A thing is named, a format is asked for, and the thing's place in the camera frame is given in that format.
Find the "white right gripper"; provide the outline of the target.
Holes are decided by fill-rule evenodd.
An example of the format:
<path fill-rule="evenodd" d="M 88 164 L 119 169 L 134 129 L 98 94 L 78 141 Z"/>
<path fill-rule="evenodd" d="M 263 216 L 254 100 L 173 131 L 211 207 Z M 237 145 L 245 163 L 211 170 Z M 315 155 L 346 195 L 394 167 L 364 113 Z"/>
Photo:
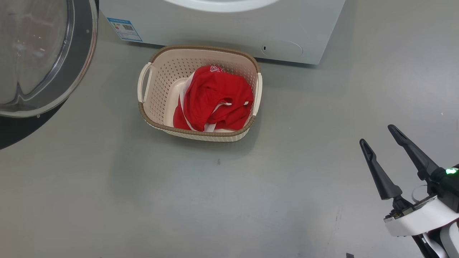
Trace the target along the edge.
<path fill-rule="evenodd" d="M 403 147 L 418 170 L 420 180 L 428 180 L 431 174 L 439 168 L 432 159 L 426 155 L 414 142 L 412 142 L 400 129 L 390 124 L 388 130 L 398 145 Z M 377 161 L 377 156 L 365 139 L 359 141 L 359 146 L 366 160 L 369 171 L 374 180 L 380 199 L 388 200 L 400 197 L 403 191 L 394 184 L 387 173 Z M 458 219 L 458 213 L 433 196 L 419 204 L 419 208 L 407 215 L 384 219 L 386 229 L 391 236 L 403 237 L 426 233 L 443 227 Z"/>

